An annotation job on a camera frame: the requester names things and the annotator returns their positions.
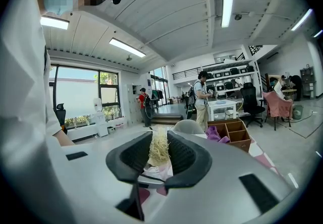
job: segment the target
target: wooden box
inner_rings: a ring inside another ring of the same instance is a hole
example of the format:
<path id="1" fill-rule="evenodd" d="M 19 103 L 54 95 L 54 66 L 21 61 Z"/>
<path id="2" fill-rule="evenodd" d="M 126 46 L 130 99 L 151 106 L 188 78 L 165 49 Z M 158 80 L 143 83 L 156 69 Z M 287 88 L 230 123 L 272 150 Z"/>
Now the wooden box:
<path id="1" fill-rule="evenodd" d="M 247 153 L 249 152 L 251 139 L 244 122 L 239 118 L 211 121 L 207 122 L 207 125 L 216 126 L 221 137 L 228 136 L 230 142 L 227 144 L 240 148 Z"/>

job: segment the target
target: purple cloth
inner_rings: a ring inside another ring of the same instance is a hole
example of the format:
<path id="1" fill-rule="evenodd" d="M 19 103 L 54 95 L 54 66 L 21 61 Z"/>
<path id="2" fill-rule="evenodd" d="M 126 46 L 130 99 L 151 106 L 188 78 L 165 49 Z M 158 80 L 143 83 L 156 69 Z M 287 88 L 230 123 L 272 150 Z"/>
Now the purple cloth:
<path id="1" fill-rule="evenodd" d="M 225 137 L 223 137 L 220 141 L 218 141 L 219 143 L 228 143 L 228 142 L 230 142 L 230 139 L 227 137 L 227 136 L 225 136 Z"/>
<path id="2" fill-rule="evenodd" d="M 218 131 L 217 131 L 217 128 L 216 126 L 212 125 L 210 126 L 206 131 L 205 131 L 206 135 L 209 136 L 210 134 L 215 134 L 217 136 L 220 137 Z"/>
<path id="3" fill-rule="evenodd" d="M 220 141 L 220 137 L 218 135 L 215 135 L 214 133 L 211 133 L 207 136 L 208 140 L 215 140 L 215 141 Z"/>
<path id="4" fill-rule="evenodd" d="M 217 141 L 217 142 L 221 142 L 221 143 L 228 143 L 230 142 L 230 139 L 225 136 L 223 138 L 220 137 L 218 131 L 217 131 L 217 128 L 216 126 L 212 125 L 210 126 L 206 131 L 206 136 L 207 136 L 207 139 L 208 140 L 214 140 L 214 141 Z"/>

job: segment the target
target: white ceiling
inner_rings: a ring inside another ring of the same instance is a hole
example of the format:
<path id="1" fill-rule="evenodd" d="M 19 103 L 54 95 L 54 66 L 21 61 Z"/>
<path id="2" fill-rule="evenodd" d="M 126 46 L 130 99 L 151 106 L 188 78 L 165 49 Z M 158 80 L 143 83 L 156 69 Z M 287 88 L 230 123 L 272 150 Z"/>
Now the white ceiling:
<path id="1" fill-rule="evenodd" d="M 222 0 L 122 0 L 119 5 L 106 1 L 63 15 L 70 21 L 68 30 L 44 27 L 44 32 L 51 50 L 147 71 L 224 46 L 286 42 L 297 34 L 290 28 L 307 9 L 305 0 L 234 0 L 230 25 L 221 28 Z M 235 14 L 242 19 L 235 21 Z M 312 15 L 300 31 L 316 30 Z M 127 61 L 128 52 L 109 45 L 112 37 L 146 56 L 131 55 Z"/>

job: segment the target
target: pink blanket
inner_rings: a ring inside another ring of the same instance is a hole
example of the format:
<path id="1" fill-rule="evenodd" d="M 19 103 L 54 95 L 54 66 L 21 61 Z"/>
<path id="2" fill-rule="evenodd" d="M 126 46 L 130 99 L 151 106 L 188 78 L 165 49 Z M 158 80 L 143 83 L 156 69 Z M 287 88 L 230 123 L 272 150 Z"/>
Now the pink blanket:
<path id="1" fill-rule="evenodd" d="M 292 102 L 281 99 L 274 91 L 262 94 L 270 108 L 271 117 L 289 117 Z"/>

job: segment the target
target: ceiling light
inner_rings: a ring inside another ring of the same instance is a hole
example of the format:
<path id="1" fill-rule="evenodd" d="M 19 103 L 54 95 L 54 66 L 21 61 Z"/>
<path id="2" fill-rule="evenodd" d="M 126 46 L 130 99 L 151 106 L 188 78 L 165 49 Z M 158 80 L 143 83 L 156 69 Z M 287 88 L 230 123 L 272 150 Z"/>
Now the ceiling light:
<path id="1" fill-rule="evenodd" d="M 42 16 L 40 19 L 40 23 L 43 26 L 67 29 L 70 22 L 67 20 L 62 20 L 54 17 Z"/>
<path id="2" fill-rule="evenodd" d="M 229 26 L 233 0 L 222 0 L 222 21 L 221 27 L 227 28 Z"/>
<path id="3" fill-rule="evenodd" d="M 145 54 L 143 52 L 141 52 L 141 51 L 139 51 L 139 50 L 137 50 L 137 49 L 135 49 L 135 48 L 133 48 L 133 47 L 119 41 L 119 40 L 116 40 L 115 38 L 111 39 L 109 44 L 115 45 L 115 46 L 117 46 L 117 47 L 119 47 L 119 48 L 121 48 L 123 50 L 126 50 L 126 51 L 128 51 L 130 53 L 133 53 L 133 54 L 135 54 L 135 55 L 137 55 L 139 57 L 144 57 L 145 56 Z"/>
<path id="4" fill-rule="evenodd" d="M 318 35 L 320 35 L 323 32 L 323 30 L 320 30 L 314 37 L 317 37 Z"/>
<path id="5" fill-rule="evenodd" d="M 299 22 L 296 23 L 296 25 L 292 28 L 292 31 L 295 31 L 307 18 L 308 16 L 311 14 L 313 10 L 309 9 L 305 15 L 299 20 Z"/>

